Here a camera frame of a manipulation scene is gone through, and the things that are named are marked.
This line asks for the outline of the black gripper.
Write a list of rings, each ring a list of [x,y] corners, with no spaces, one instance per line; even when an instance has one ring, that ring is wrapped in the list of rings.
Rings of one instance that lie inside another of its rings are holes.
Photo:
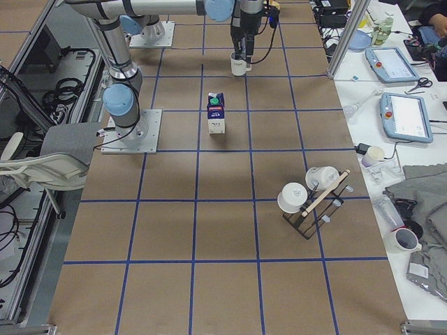
[[[261,25],[262,12],[246,13],[234,11],[230,21],[230,37],[234,43],[234,60],[243,60],[243,44],[245,45],[245,61],[251,63],[254,55],[255,35]]]

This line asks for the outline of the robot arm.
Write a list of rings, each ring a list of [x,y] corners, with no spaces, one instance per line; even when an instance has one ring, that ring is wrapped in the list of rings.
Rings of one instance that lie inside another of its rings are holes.
[[[236,1],[67,1],[77,13],[94,26],[101,51],[107,57],[112,86],[103,95],[103,103],[115,123],[120,140],[144,138],[149,125],[141,120],[139,93],[142,73],[131,58],[124,40],[123,19],[130,18],[139,28],[160,27],[160,15],[208,16],[216,22],[231,18]]]
[[[262,1],[124,1],[123,7],[133,16],[144,14],[196,14],[215,22],[230,20],[230,34],[235,49],[232,65],[243,73],[251,69],[254,39],[264,12]]]

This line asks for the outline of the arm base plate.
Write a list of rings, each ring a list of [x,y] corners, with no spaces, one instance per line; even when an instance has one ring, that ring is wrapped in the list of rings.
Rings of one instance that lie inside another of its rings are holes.
[[[173,21],[159,21],[147,25],[140,34],[131,37],[131,49],[155,49],[172,47],[175,23]]]
[[[113,129],[105,133],[101,151],[104,154],[155,154],[161,118],[161,109],[141,110],[140,121],[132,132],[122,139],[120,135],[126,135],[125,130],[120,127],[115,130],[115,123],[112,117],[109,117],[108,127],[113,127]]]

